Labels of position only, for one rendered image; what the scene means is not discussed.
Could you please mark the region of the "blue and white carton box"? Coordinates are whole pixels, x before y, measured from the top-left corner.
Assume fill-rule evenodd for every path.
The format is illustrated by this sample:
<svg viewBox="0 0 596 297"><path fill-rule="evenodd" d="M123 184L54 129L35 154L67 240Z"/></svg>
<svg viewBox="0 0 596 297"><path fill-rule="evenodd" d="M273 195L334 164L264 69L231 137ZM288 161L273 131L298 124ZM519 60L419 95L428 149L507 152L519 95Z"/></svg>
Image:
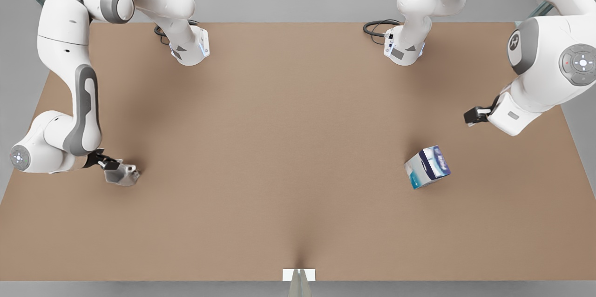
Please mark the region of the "blue and white carton box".
<svg viewBox="0 0 596 297"><path fill-rule="evenodd" d="M451 174L439 146L426 147L404 164L413 189L425 187Z"/></svg>

